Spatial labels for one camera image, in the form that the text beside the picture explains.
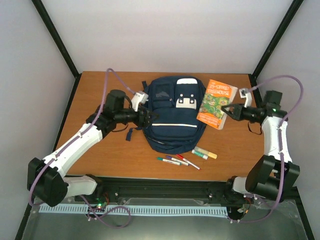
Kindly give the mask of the orange treehouse book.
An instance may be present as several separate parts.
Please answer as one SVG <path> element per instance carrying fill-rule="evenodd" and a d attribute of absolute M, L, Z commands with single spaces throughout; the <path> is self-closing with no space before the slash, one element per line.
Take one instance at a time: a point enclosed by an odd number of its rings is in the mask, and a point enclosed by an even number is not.
<path fill-rule="evenodd" d="M 199 107 L 197 120 L 214 129 L 222 130 L 227 118 L 222 106 L 231 104 L 237 91 L 238 88 L 235 86 L 210 79 Z"/>

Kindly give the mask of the navy blue student backpack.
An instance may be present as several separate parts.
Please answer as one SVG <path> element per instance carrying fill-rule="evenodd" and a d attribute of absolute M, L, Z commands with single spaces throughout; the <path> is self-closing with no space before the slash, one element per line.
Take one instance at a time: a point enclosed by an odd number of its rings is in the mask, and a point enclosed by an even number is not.
<path fill-rule="evenodd" d="M 148 94 L 144 106 L 157 115 L 142 131 L 150 147 L 159 153 L 190 152 L 201 139 L 206 124 L 197 119 L 206 87 L 194 76 L 163 76 L 142 82 Z"/>

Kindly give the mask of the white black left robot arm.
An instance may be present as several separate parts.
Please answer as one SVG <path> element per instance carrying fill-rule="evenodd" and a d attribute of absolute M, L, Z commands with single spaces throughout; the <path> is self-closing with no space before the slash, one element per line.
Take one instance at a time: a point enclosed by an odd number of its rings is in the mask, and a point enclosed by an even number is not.
<path fill-rule="evenodd" d="M 43 159 L 35 157 L 29 162 L 27 189 L 30 198 L 37 197 L 50 207 L 79 195 L 87 195 L 95 202 L 103 198 L 104 188 L 97 177 L 91 174 L 67 177 L 67 173 L 85 152 L 113 132 L 117 124 L 134 123 L 144 128 L 157 117 L 144 107 L 148 100 L 145 92 L 136 92 L 125 108 L 127 99 L 126 93 L 118 89 L 104 94 L 102 103 L 73 137 Z"/>

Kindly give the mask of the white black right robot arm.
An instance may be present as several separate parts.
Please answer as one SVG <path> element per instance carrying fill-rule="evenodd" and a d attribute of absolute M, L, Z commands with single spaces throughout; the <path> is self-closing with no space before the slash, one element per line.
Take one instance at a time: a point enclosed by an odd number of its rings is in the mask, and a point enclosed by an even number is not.
<path fill-rule="evenodd" d="M 280 106 L 282 93 L 267 91 L 261 107 L 251 105 L 249 89 L 240 89 L 239 95 L 245 103 L 232 103 L 221 109 L 233 120 L 258 123 L 264 137 L 264 152 L 247 177 L 229 179 L 232 191 L 281 202 L 283 193 L 292 188 L 300 174 L 300 167 L 293 164 L 288 151 L 288 113 Z"/>

